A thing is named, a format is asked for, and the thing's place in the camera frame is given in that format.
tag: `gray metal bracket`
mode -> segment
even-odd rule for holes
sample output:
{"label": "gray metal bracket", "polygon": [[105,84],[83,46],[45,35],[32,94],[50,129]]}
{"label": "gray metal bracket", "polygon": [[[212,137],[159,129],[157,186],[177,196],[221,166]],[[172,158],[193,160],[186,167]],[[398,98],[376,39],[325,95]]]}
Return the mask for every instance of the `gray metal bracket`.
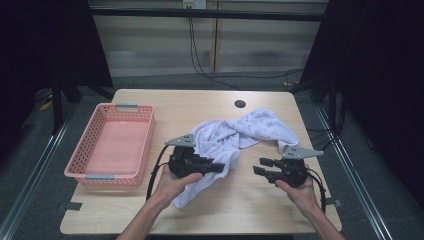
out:
{"label": "gray metal bracket", "polygon": [[309,157],[317,157],[324,155],[323,151],[316,151],[313,149],[306,149],[297,146],[289,147],[283,154],[287,159],[304,159]]}
{"label": "gray metal bracket", "polygon": [[165,145],[178,146],[178,147],[195,147],[196,142],[194,141],[193,134],[187,134],[187,135],[166,141]]}

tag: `towel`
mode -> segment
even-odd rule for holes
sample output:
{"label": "towel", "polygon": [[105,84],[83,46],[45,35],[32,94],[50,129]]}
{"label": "towel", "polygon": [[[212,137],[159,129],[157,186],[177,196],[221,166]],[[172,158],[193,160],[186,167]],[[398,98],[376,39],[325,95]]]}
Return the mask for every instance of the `towel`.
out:
{"label": "towel", "polygon": [[195,153],[213,158],[214,163],[225,163],[225,167],[221,173],[207,173],[199,181],[187,185],[173,200],[177,208],[185,207],[216,179],[224,178],[229,169],[236,169],[240,149],[263,140],[276,140],[278,150],[283,154],[285,146],[294,146],[299,142],[294,131],[266,108],[256,109],[237,119],[203,122],[194,127],[191,133],[196,142]]}

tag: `pink plastic basket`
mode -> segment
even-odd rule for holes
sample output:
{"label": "pink plastic basket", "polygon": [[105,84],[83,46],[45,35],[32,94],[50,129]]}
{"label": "pink plastic basket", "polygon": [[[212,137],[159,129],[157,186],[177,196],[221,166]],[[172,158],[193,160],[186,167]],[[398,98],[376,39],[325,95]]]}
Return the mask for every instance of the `pink plastic basket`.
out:
{"label": "pink plastic basket", "polygon": [[141,184],[155,125],[153,106],[97,105],[65,169],[84,185]]}

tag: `grommet hole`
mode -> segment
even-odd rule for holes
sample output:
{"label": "grommet hole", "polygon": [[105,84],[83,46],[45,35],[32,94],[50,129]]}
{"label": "grommet hole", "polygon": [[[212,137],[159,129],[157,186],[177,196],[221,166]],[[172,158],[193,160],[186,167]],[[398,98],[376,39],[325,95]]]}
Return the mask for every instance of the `grommet hole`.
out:
{"label": "grommet hole", "polygon": [[237,100],[234,102],[234,105],[238,108],[244,108],[246,107],[246,102],[243,100]]}

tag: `wall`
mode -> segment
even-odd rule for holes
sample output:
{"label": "wall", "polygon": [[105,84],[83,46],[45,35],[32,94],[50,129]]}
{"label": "wall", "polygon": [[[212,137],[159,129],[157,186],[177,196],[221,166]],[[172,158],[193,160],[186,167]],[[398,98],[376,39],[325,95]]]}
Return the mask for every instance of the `wall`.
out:
{"label": "wall", "polygon": [[[90,0],[91,6],[182,8],[182,0]],[[323,13],[326,0],[207,1],[207,9]],[[95,16],[112,77],[194,73],[187,18]],[[193,19],[205,72],[284,71],[304,67],[316,22]]]}

